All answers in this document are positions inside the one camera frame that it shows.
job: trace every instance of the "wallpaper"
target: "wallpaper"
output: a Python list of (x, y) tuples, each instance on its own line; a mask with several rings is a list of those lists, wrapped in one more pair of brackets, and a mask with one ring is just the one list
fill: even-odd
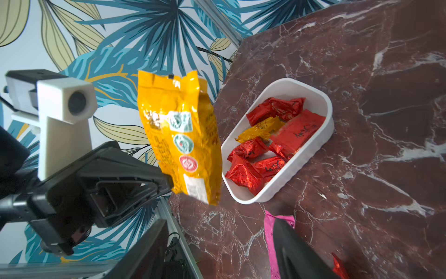
[(212, 0), (242, 36), (279, 26), (341, 0)]
[[(183, 76), (198, 70), (214, 101), (235, 51), (193, 0), (0, 1), (2, 91), (8, 91), (9, 70), (44, 68), (91, 82), (99, 105), (89, 120), (93, 147), (116, 140), (124, 152), (153, 165), (157, 161), (137, 111), (137, 71)], [(12, 121), (11, 113), (0, 106), (0, 125), (30, 151), (24, 167), (36, 168), (39, 137), (28, 124)], [(93, 227), (69, 257), (43, 252), (26, 223), (7, 224), (0, 232), (0, 263), (119, 259), (152, 214), (148, 205), (117, 227)]]

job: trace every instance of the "camera lens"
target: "camera lens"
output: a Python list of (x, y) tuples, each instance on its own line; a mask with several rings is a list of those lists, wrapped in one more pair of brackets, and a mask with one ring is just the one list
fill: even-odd
[(79, 91), (74, 92), (68, 100), (68, 109), (73, 115), (81, 113), (86, 105), (87, 100), (85, 96)]

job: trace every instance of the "white plastic tray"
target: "white plastic tray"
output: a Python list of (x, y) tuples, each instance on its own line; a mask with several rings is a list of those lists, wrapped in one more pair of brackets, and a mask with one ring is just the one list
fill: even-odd
[[(263, 103), (267, 98), (275, 97), (283, 100), (305, 97), (304, 109), (326, 116), (324, 123), (316, 133), (302, 146), (302, 148), (287, 162), (287, 164), (268, 182), (265, 187), (254, 196), (246, 187), (240, 187), (232, 180), (227, 179), (226, 172), (231, 168), (231, 162), (226, 158), (231, 151), (239, 145), (235, 141), (243, 131), (250, 128), (246, 113), (252, 111), (256, 106)], [(334, 131), (333, 106), (328, 96), (310, 85), (295, 79), (279, 79), (268, 85), (257, 97), (252, 106), (243, 115), (240, 122), (235, 126), (227, 139), (222, 144), (223, 171), (222, 177), (231, 196), (241, 204), (262, 203), (270, 200), (302, 167), (308, 160), (328, 141)], [(273, 157), (271, 151), (262, 157)]]

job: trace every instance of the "yellow foil package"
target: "yellow foil package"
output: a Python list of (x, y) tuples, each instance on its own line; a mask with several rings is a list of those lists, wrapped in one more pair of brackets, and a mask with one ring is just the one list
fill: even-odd
[(267, 141), (269, 137), (282, 128), (283, 125), (285, 125), (285, 122), (282, 122), (279, 117), (268, 117), (241, 133), (235, 140), (244, 143), (256, 137), (260, 137), (262, 140)]
[(138, 72), (138, 109), (161, 171), (173, 192), (204, 203), (220, 200), (222, 155), (207, 82), (193, 71), (184, 78)]

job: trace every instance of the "red foil package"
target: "red foil package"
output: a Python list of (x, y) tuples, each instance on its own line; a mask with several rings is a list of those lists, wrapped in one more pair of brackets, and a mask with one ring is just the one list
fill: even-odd
[(268, 98), (267, 101), (273, 106), (277, 116), (279, 116), (281, 120), (287, 122), (302, 112), (305, 98), (296, 98), (289, 101)]
[(274, 176), (286, 164), (285, 160), (276, 156), (255, 162), (253, 164), (256, 171), (264, 178)]
[(285, 101), (271, 97), (258, 105), (250, 113), (246, 114), (246, 117), (251, 126), (254, 126), (268, 117), (276, 116), (279, 116), (281, 120), (286, 122), (302, 112), (304, 102), (305, 98), (296, 98)]
[(347, 274), (347, 270), (345, 270), (344, 265), (341, 262), (341, 259), (336, 256), (335, 253), (331, 253), (333, 255), (333, 261), (334, 261), (334, 267), (333, 272), (339, 276), (341, 279), (350, 279), (350, 277)]
[(249, 191), (254, 195), (257, 195), (265, 184), (265, 179), (251, 163), (237, 154), (234, 154), (232, 157), (232, 166), (225, 177), (239, 186), (248, 187)]
[(276, 154), (277, 156), (281, 157), (282, 159), (284, 159), (286, 162), (288, 162), (291, 157), (287, 157), (285, 155), (285, 152), (283, 151), (283, 147), (281, 145), (276, 144), (275, 142), (272, 142), (269, 146), (268, 146), (269, 150), (271, 150), (272, 152), (274, 152), (274, 154)]
[(268, 151), (268, 147), (263, 143), (260, 137), (256, 137), (253, 140), (246, 141), (236, 148), (234, 148), (229, 154), (227, 160), (232, 162), (232, 157), (234, 154), (243, 157), (243, 158), (256, 158), (262, 154), (265, 154)]
[(291, 158), (319, 127), (322, 126), (324, 120), (325, 117), (306, 109), (288, 121), (270, 139), (276, 146), (281, 146), (280, 152), (285, 158)]
[(276, 117), (277, 113), (273, 110), (273, 106), (267, 101), (258, 105), (255, 109), (253, 109), (250, 113), (246, 114), (246, 117), (249, 120), (249, 124), (254, 126), (255, 124), (262, 122), (268, 117)]

